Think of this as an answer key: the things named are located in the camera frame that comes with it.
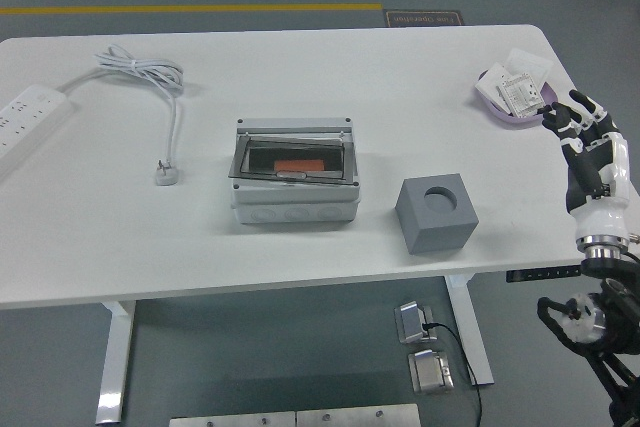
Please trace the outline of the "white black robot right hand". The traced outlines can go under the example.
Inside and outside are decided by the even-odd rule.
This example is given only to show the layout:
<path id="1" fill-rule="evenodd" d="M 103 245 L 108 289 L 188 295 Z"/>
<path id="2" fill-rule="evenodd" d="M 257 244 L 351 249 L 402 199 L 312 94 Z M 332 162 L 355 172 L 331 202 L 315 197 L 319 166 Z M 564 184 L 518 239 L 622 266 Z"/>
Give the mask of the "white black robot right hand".
<path id="1" fill-rule="evenodd" d="M 569 97 L 571 105 L 542 109 L 542 125 L 559 139 L 567 164 L 565 205 L 576 222 L 577 248 L 623 251 L 630 243 L 624 219 L 631 194 L 628 143 L 599 103 L 575 89 Z"/>

